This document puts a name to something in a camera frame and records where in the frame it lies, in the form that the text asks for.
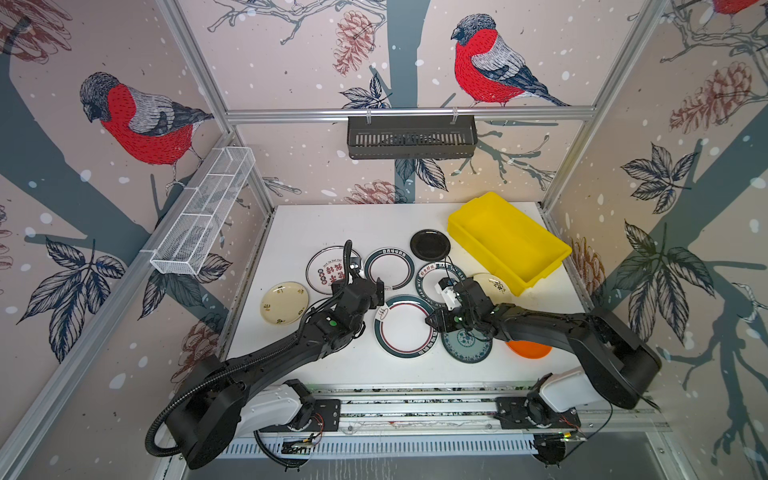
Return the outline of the cream plate dark motif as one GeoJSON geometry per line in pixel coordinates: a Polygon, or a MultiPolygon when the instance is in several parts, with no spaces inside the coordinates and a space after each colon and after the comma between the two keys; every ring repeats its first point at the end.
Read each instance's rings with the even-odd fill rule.
{"type": "Polygon", "coordinates": [[[489,273],[475,274],[472,279],[479,284],[485,295],[495,305],[500,303],[512,303],[515,300],[514,294],[507,285],[498,277],[489,273]]]}

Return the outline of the white plate dark green rim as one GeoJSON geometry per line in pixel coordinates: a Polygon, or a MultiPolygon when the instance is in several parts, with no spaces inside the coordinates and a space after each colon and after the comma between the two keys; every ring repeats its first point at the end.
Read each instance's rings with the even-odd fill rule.
{"type": "Polygon", "coordinates": [[[442,291],[466,278],[465,273],[450,262],[437,261],[422,266],[415,276],[418,296],[434,308],[445,305],[442,291]]]}

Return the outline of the large white green-rim plate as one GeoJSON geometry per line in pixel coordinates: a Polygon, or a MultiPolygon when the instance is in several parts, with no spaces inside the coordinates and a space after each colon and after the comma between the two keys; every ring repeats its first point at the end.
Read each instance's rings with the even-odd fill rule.
{"type": "Polygon", "coordinates": [[[425,355],[438,340],[438,332],[426,323],[433,307],[419,297],[397,295],[380,306],[374,316],[374,334],[391,356],[413,359],[425,355]]]}

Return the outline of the white plate green band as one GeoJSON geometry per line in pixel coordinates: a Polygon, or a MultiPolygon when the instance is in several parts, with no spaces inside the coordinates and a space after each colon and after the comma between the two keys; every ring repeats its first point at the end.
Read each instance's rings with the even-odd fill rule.
{"type": "Polygon", "coordinates": [[[371,280],[382,280],[388,290],[399,290],[412,281],[415,265],[404,250],[384,247],[368,256],[364,263],[364,273],[371,280]]]}

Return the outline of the yellow plastic bin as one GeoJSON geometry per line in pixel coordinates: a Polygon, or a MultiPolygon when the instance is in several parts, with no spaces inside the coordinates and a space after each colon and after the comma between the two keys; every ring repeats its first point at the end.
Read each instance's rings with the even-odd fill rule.
{"type": "Polygon", "coordinates": [[[569,245],[494,192],[450,214],[447,233],[516,296],[572,254],[569,245]]]}

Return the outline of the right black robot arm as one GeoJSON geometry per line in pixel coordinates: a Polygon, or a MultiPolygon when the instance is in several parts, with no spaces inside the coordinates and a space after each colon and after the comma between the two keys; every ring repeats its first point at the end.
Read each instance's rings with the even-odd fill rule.
{"type": "Polygon", "coordinates": [[[612,312],[561,314],[495,304],[473,279],[449,288],[453,308],[441,307],[425,323],[440,333],[477,330],[492,339],[527,341],[576,356],[597,394],[610,404],[633,409],[662,363],[645,341],[612,312]]]}

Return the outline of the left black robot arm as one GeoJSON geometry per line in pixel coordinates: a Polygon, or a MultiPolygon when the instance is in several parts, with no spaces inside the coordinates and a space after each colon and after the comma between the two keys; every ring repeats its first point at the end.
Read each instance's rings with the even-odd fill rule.
{"type": "Polygon", "coordinates": [[[336,353],[358,338],[364,316],[384,303],[384,284],[352,267],[353,242],[343,246],[343,274],[332,295],[306,311],[296,331],[249,354],[201,360],[181,390],[148,428],[144,446],[154,457],[180,454],[197,469],[235,438],[248,401],[294,370],[336,353]]]}

